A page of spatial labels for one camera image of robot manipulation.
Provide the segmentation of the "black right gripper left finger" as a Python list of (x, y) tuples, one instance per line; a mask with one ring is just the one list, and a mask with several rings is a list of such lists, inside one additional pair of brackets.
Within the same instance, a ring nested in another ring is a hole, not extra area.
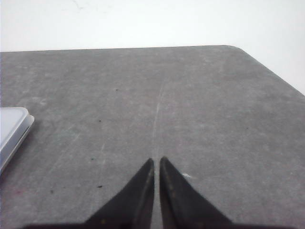
[(126, 186), (86, 224), (96, 229), (149, 229), (154, 202), (154, 162), (149, 158)]

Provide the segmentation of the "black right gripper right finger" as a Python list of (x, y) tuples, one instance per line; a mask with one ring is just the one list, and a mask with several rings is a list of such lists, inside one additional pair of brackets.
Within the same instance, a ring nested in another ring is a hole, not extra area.
[(209, 229), (234, 225), (188, 183), (167, 157), (160, 160), (159, 178), (165, 229)]

